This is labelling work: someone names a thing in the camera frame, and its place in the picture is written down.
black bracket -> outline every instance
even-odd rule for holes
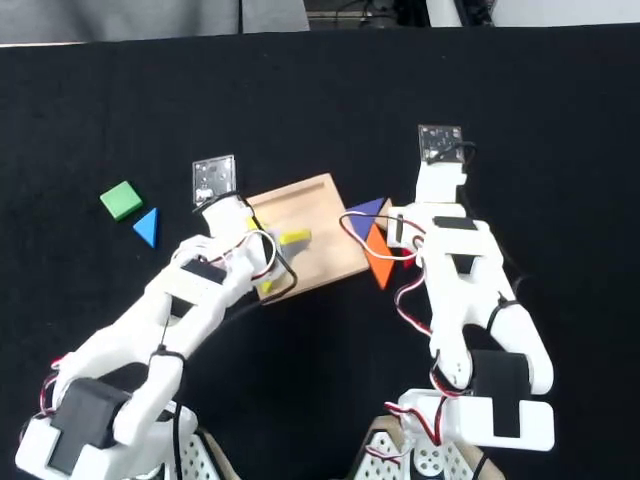
[[[74,380],[51,420],[60,436],[49,466],[71,475],[85,445],[101,450],[114,446],[113,420],[128,399],[128,393],[99,380]]]
[[[520,438],[520,400],[531,398],[529,364],[521,353],[472,350],[473,394],[493,400],[493,434]]]

wooden tray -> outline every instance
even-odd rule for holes
[[[283,298],[369,268],[360,246],[338,224],[338,217],[345,208],[331,174],[292,183],[251,197],[248,201],[265,226],[282,232],[311,230],[311,243],[291,262],[291,267],[298,274],[298,285]],[[282,290],[290,281],[291,278],[284,275],[274,282],[267,295]],[[258,294],[266,296],[260,289]]]

black table surface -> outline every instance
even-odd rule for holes
[[[331,172],[346,205],[404,204],[427,123],[478,144],[468,197],[528,275],[555,365],[554,449],[491,457],[510,478],[634,477],[639,51],[637,25],[0,49],[0,476],[22,478],[50,361],[205,233],[191,162],[234,153],[247,196]],[[159,208],[156,250],[99,202],[125,179]],[[186,403],[242,478],[345,475],[383,402],[429,386],[427,342],[392,304],[415,272],[395,272],[223,324],[190,360]]]

blue triangle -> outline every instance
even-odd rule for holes
[[[382,207],[383,201],[384,198],[371,200],[370,202],[351,207],[347,209],[347,212],[362,212],[369,215],[377,215]],[[353,230],[356,232],[356,235],[366,242],[367,237],[369,236],[369,230],[371,230],[371,225],[373,225],[373,222],[375,222],[376,219],[374,217],[359,217],[357,215],[353,215],[349,217],[349,220],[351,220],[351,225],[353,225]]]
[[[156,248],[156,227],[158,226],[158,209],[154,208],[138,220],[133,229],[151,248]]]

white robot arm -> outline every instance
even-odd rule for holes
[[[514,296],[489,226],[467,217],[456,203],[465,180],[462,161],[423,160],[416,201],[389,210],[387,244],[417,252],[423,269],[436,388],[408,391],[399,407],[423,418],[437,415],[440,440],[549,450],[553,410],[531,395],[549,391],[553,366],[531,316]],[[467,324],[486,329],[504,351],[470,352],[462,333]],[[443,395],[447,401],[441,403]],[[401,418],[407,432],[425,435],[416,415]]]
[[[253,211],[244,202],[230,196],[203,215],[213,238],[183,242],[138,301],[56,365],[52,406],[29,422],[19,468],[46,480],[120,480],[164,463],[165,478],[176,478],[171,399],[184,361],[227,307],[281,273],[274,268],[275,241],[251,228]],[[271,244],[270,259],[263,240]],[[181,318],[172,315],[177,303],[187,309]],[[148,364],[146,381],[131,395],[97,380],[131,363]],[[181,409],[179,427],[185,441],[197,427],[195,414]]]

